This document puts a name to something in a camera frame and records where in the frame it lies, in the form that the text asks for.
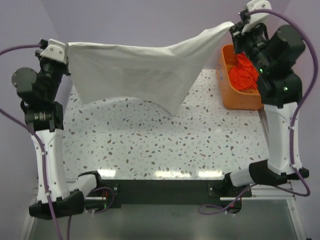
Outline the white coca-cola t shirt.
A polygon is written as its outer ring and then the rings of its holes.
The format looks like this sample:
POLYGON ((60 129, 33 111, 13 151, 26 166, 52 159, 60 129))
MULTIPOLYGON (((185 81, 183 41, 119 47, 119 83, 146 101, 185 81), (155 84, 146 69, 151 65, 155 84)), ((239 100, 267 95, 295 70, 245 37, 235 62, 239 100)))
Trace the white coca-cola t shirt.
POLYGON ((133 97, 175 115, 233 23, 164 47, 71 42, 71 81, 84 104, 133 97))

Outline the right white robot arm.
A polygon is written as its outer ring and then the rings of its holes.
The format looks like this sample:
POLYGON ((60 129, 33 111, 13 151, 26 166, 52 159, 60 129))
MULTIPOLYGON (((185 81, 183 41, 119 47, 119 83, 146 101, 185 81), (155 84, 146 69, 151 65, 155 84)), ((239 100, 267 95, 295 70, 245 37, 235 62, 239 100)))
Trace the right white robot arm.
POLYGON ((303 38, 288 24, 280 26, 272 37, 268 37, 263 23, 250 30, 246 26, 238 22, 229 32, 235 53, 244 53, 259 74, 257 89, 267 118, 269 157, 225 174, 222 189, 230 197, 242 186, 278 186, 310 175, 300 159, 291 159, 299 155, 298 144, 290 145, 294 128, 291 121, 298 119, 295 110, 302 100, 302 81, 292 67, 306 48, 303 38))

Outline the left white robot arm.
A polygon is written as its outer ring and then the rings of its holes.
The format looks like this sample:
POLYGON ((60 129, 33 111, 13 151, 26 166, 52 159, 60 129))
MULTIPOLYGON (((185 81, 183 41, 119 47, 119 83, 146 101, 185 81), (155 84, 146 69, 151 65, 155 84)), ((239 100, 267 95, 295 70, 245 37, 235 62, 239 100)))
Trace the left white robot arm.
POLYGON ((52 220, 82 214, 88 194, 99 196, 104 184, 97 171, 82 173, 70 188, 67 184, 62 153, 64 136, 63 106, 55 100, 64 75, 68 76, 68 61, 58 61, 41 55, 37 50, 40 70, 19 68, 11 78, 24 121, 32 134, 37 171, 36 202, 29 206, 32 217, 52 220))

